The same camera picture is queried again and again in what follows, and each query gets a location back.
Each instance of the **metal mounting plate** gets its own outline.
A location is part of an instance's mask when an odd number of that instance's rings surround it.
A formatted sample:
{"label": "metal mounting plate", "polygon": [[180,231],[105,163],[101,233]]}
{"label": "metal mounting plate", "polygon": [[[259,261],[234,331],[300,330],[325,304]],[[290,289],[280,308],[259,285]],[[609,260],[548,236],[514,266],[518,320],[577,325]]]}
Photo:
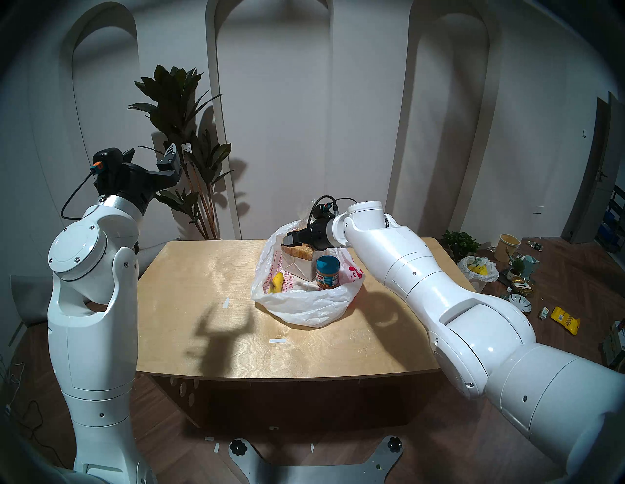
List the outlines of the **metal mounting plate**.
{"label": "metal mounting plate", "polygon": [[[394,452],[389,447],[393,441]],[[239,441],[245,446],[243,455],[235,455],[233,443]],[[254,447],[243,439],[234,439],[228,446],[228,453],[234,463],[243,471],[249,484],[383,484],[386,475],[404,452],[398,437],[388,435],[362,464],[322,466],[280,466],[271,465],[258,455]]]}

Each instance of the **bread loaf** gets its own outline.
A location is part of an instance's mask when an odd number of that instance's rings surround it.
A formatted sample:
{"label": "bread loaf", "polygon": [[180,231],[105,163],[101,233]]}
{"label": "bread loaf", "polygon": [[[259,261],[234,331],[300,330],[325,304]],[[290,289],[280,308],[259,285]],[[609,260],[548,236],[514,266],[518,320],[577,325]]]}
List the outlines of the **bread loaf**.
{"label": "bread loaf", "polygon": [[312,260],[315,253],[315,250],[308,244],[298,245],[297,247],[282,246],[282,251],[285,254],[304,260]]}

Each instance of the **white plastic bag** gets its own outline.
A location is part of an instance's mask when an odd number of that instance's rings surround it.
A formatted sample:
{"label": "white plastic bag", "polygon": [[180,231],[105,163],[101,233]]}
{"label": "white plastic bag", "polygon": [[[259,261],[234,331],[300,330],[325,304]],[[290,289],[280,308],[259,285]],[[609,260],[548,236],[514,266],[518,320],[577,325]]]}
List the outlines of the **white plastic bag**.
{"label": "white plastic bag", "polygon": [[347,249],[330,248],[324,254],[335,256],[341,263],[339,287],[320,289],[316,281],[308,282],[283,271],[282,292],[266,294],[270,281],[282,269],[282,239],[299,224],[299,220],[286,224],[267,240],[256,265],[251,297],[287,323],[319,328],[343,316],[363,286],[364,274]]}
{"label": "white plastic bag", "polygon": [[[478,267],[482,265],[486,266],[486,270],[488,271],[488,274],[486,275],[476,274],[475,272],[469,269],[468,266],[476,262],[476,260],[477,260],[476,265]],[[482,292],[487,282],[493,282],[497,280],[497,278],[499,277],[499,272],[497,271],[497,266],[495,265],[495,263],[492,262],[491,260],[488,260],[485,257],[475,257],[474,255],[469,255],[465,257],[464,259],[462,259],[460,262],[458,262],[458,268],[460,269],[460,271],[462,271],[464,276],[470,281],[471,285],[474,287],[474,289],[477,292]]]}

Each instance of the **teal mug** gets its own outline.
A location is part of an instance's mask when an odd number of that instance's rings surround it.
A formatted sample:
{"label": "teal mug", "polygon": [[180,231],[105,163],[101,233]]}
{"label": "teal mug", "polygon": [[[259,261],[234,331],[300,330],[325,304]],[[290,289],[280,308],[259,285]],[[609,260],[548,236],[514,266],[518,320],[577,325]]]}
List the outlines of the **teal mug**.
{"label": "teal mug", "polygon": [[541,263],[540,260],[536,260],[531,255],[526,255],[523,258],[523,274],[521,276],[525,279],[529,279],[529,276],[538,269],[538,265]]}

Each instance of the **bottle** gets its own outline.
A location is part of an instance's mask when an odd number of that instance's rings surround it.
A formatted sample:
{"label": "bottle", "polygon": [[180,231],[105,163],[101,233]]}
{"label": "bottle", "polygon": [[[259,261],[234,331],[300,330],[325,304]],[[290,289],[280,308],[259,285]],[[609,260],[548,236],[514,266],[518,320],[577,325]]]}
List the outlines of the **bottle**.
{"label": "bottle", "polygon": [[510,295],[512,294],[512,288],[509,287],[507,289],[507,292],[505,294],[502,294],[501,296],[499,296],[502,299],[505,299],[506,301],[510,300]]}
{"label": "bottle", "polygon": [[322,255],[317,259],[317,285],[322,289],[334,289],[339,285],[341,263],[333,255]]}

